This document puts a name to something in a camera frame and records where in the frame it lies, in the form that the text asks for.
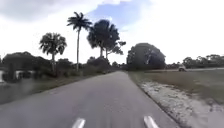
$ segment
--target cloudy sky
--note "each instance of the cloudy sky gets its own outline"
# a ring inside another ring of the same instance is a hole
[[[127,41],[124,55],[110,55],[110,61],[126,61],[127,51],[139,42],[158,47],[166,62],[208,54],[224,54],[223,0],[0,0],[0,55],[28,51],[42,54],[39,41],[46,32],[66,37],[68,47],[62,56],[76,60],[77,33],[67,27],[73,12],[83,12],[95,22],[110,19]],[[82,31],[80,61],[99,56]]]

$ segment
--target white cloud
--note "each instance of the white cloud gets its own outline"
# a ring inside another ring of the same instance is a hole
[[[50,59],[50,56],[44,55],[39,50],[39,40],[47,32],[58,32],[66,37],[68,47],[64,54],[62,56],[58,55],[57,58],[69,58],[69,60],[76,62],[77,33],[72,30],[71,26],[66,26],[67,18],[73,16],[74,11],[88,13],[102,3],[103,0],[94,2],[82,0],[80,4],[76,2],[76,4],[68,5],[60,12],[46,15],[45,18],[30,23],[12,21],[0,15],[0,55],[4,57],[7,53],[28,51],[33,55],[41,55]],[[82,31],[80,38],[80,62],[82,63],[86,62],[90,56],[100,54],[98,49],[92,50],[90,48],[86,36],[87,32]]]
[[[142,41],[154,44],[168,63],[187,56],[224,53],[223,0],[150,2],[150,6],[142,6],[142,18],[125,32],[124,38],[133,45]]]
[[[0,15],[0,55],[16,51],[42,54],[38,49],[39,40],[46,32],[58,32],[67,39],[68,47],[63,56],[76,62],[77,33],[67,27],[67,18],[74,11],[88,13],[97,5],[108,0],[80,0],[75,4],[65,1],[64,9],[46,15],[42,20],[31,23],[12,21]],[[160,48],[167,56],[167,62],[181,61],[186,56],[196,57],[207,54],[224,54],[224,1],[222,0],[150,0],[141,5],[141,18],[124,26],[121,39],[127,41],[122,49],[125,55],[109,56],[110,61],[125,62],[127,51],[139,42],[149,42]],[[90,56],[99,56],[99,50],[92,50],[86,40],[87,32],[82,31],[80,41],[80,61],[86,62]]]

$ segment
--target green grass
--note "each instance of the green grass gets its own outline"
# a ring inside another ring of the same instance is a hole
[[[77,82],[79,80],[83,80],[89,77],[91,76],[75,76],[75,77],[68,77],[68,78],[61,77],[57,79],[38,80],[38,81],[35,81],[35,86],[32,93],[40,93],[40,92],[57,88],[66,84]]]
[[[190,96],[197,94],[202,99],[213,99],[224,104],[224,70],[195,72],[129,72],[137,83],[155,81],[173,85],[171,87],[186,91]]]

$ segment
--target asphalt road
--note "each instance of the asphalt road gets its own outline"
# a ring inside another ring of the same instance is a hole
[[[150,115],[159,128],[177,124],[123,72],[93,77],[0,106],[1,128],[145,128]]]

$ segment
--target dirt shoulder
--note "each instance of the dirt shoulder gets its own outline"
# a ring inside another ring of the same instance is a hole
[[[220,72],[129,73],[169,115],[182,126],[190,128],[224,126],[224,94],[221,94],[223,84],[218,79],[219,74]]]

